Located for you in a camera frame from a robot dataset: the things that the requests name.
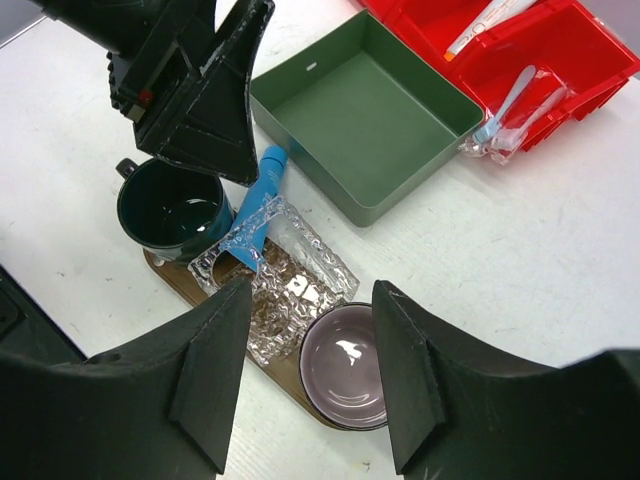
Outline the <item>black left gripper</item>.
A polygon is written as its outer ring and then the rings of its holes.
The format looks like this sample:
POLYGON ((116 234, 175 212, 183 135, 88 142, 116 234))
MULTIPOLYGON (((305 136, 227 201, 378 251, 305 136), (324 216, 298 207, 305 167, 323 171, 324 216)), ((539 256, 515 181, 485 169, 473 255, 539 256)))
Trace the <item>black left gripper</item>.
POLYGON ((139 150, 239 185, 257 180, 250 82, 274 2, 235 2, 216 32, 214 1, 36 4, 107 50, 111 106, 139 150))

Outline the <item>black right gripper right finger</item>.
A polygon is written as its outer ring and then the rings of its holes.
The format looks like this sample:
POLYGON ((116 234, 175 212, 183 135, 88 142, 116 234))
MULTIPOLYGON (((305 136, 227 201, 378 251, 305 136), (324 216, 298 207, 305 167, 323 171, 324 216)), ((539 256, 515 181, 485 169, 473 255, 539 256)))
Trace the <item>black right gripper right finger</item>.
POLYGON ((639 353, 562 368, 500 350, 388 281, 372 292, 396 472, 406 479, 635 479, 639 353))

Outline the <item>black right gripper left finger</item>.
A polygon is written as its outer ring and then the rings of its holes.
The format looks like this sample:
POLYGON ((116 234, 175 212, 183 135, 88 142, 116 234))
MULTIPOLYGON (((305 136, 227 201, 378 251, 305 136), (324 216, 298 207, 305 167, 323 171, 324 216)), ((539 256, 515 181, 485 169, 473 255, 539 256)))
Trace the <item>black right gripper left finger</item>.
POLYGON ((5 479, 213 479, 225 471, 251 316, 234 280, 77 364, 1 351, 5 479))

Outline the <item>dark green mug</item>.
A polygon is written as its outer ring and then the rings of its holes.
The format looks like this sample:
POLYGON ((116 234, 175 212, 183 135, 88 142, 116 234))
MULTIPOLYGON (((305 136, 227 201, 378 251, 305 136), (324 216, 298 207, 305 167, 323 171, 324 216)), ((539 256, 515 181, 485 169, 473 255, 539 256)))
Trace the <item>dark green mug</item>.
POLYGON ((218 177, 156 158, 140 165, 124 158, 116 171, 124 179, 120 226, 157 258, 186 265, 230 231, 234 212, 218 177))

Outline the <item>blue toothpaste tube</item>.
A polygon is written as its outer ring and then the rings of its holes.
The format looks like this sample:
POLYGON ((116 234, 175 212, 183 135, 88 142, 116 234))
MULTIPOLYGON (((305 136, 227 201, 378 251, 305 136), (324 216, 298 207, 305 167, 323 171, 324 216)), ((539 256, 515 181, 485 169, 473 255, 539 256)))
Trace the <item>blue toothpaste tube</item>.
POLYGON ((221 240, 225 251, 252 273, 258 271, 258 257, 265 243, 265 210, 280 193, 287 161, 283 148, 270 146, 265 150, 259 161, 258 180, 247 190, 230 231, 221 240))

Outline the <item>lilac enamel mug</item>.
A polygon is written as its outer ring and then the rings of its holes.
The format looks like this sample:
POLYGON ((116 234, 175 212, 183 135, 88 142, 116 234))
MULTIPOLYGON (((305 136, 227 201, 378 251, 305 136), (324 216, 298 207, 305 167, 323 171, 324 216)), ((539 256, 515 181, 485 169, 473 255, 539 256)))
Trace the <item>lilac enamel mug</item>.
POLYGON ((306 399, 332 427, 364 432, 387 424, 371 304, 319 315, 301 342, 298 370, 306 399))

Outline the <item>clear textured glass holder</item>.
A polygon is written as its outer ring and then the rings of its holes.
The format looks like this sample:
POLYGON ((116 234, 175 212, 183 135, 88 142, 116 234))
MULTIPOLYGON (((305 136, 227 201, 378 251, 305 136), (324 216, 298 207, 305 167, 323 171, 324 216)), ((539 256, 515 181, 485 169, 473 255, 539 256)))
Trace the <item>clear textured glass holder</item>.
POLYGON ((352 301, 360 281, 298 210, 275 197, 265 210, 267 233, 258 271, 225 251, 221 240, 188 265, 209 296, 237 278, 251 282, 247 350, 262 367, 298 349, 323 312, 352 301))

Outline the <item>white toothpaste tube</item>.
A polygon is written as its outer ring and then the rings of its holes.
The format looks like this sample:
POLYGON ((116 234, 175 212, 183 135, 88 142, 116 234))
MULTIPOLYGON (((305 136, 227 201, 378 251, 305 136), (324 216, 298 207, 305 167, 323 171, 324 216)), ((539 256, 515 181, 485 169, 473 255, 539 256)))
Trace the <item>white toothpaste tube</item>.
POLYGON ((491 1, 447 47, 444 59, 453 60, 479 34, 524 12, 536 0, 493 0, 491 1))

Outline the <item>green metal box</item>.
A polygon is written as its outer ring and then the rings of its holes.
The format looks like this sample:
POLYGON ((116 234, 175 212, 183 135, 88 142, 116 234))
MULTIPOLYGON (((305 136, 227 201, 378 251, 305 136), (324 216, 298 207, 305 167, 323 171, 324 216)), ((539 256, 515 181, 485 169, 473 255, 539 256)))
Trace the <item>green metal box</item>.
POLYGON ((357 227, 453 158, 484 111, 367 11, 251 83, 257 125, 357 227))

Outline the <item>red plastic organizer bin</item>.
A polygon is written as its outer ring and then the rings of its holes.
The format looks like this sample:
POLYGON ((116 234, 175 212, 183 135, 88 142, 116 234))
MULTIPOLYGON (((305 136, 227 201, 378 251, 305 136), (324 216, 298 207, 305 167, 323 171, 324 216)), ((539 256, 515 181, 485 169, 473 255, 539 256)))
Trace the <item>red plastic organizer bin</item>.
POLYGON ((578 1, 538 1, 472 39, 454 58, 446 50, 486 7, 484 1, 366 1, 409 48, 486 112, 498 110, 525 67, 537 77, 508 112, 515 127, 548 96, 565 96, 533 123, 524 151, 568 120, 580 121, 639 71, 638 57, 578 1))

